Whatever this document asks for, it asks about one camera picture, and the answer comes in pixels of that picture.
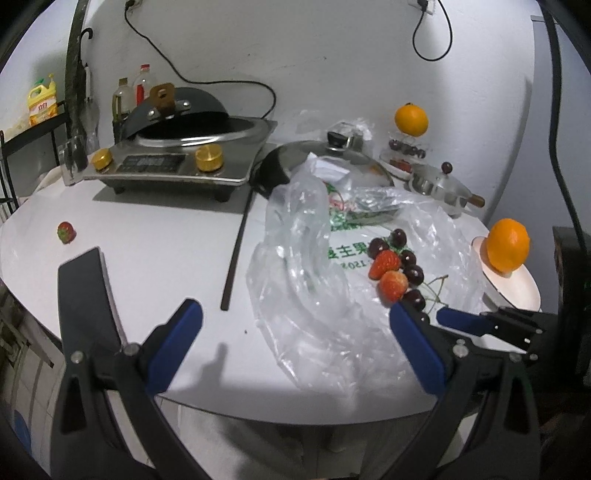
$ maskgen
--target white table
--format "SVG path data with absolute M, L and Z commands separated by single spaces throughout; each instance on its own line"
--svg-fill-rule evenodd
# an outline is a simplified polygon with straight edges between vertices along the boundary
M 230 310 L 219 305 L 246 191 L 227 204 L 203 197 L 125 193 L 99 181 L 56 184 L 36 193 L 0 229 L 0 277 L 16 298 L 60 337 L 58 266 L 99 246 L 127 341 L 143 342 L 156 325 L 191 297 L 204 324 L 170 389 L 171 400 L 243 419 L 291 424 L 347 424 L 393 419 L 432 408 L 416 385 L 399 397 L 361 394 L 355 404 L 299 390 L 286 377 L 255 326 L 245 274 L 264 236 L 266 200 L 254 201 L 246 224 Z M 57 225 L 77 237 L 63 245 Z M 472 239 L 487 235 L 482 222 L 462 215 Z M 503 348 L 491 340 L 487 345 Z

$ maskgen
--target yellow detergent bottle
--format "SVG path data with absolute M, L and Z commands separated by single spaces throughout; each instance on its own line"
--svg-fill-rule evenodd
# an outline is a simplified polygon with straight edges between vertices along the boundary
M 49 74 L 49 87 L 43 85 L 44 79 L 39 80 L 29 92 L 29 123 L 33 127 L 57 115 L 57 88 L 53 74 Z

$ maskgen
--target strawberry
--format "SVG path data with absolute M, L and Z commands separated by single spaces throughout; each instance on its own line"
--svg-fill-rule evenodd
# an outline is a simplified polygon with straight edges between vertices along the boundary
M 386 299 L 396 303 L 408 290 L 408 279 L 399 271 L 386 272 L 379 281 L 379 290 Z
M 392 250 L 384 250 L 375 257 L 369 269 L 369 278 L 372 280 L 379 280 L 389 270 L 398 270 L 402 261 L 396 252 Z
M 57 236 L 64 245 L 69 244 L 76 238 L 76 231 L 70 222 L 62 222 L 57 226 Z

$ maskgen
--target metal rack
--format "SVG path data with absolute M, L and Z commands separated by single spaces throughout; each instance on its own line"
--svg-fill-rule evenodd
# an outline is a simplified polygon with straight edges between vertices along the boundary
M 2 157 L 0 183 L 2 184 L 2 193 L 4 194 L 4 198 L 0 199 L 0 206 L 6 205 L 10 215 L 16 212 L 20 205 L 12 183 L 10 169 L 8 168 L 8 157 L 15 154 L 29 143 L 34 142 L 47 134 L 51 134 L 51 144 L 53 146 L 53 154 L 56 158 L 56 165 L 60 165 L 54 131 L 61 125 L 65 125 L 67 137 L 70 138 L 70 118 L 67 113 L 65 101 L 58 102 L 57 106 L 58 108 L 63 106 L 64 112 L 25 130 L 9 141 L 4 140 L 4 131 L 0 130 L 0 156 Z

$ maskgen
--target orange fruit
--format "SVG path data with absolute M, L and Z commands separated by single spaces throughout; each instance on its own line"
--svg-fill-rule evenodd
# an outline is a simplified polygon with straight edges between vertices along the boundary
M 530 236 L 522 224 L 511 218 L 503 218 L 491 228 L 485 246 L 491 265 L 507 274 L 517 270 L 527 259 Z
M 429 128 L 429 118 L 425 110 L 412 103 L 407 103 L 396 110 L 394 123 L 403 134 L 413 137 L 420 137 Z

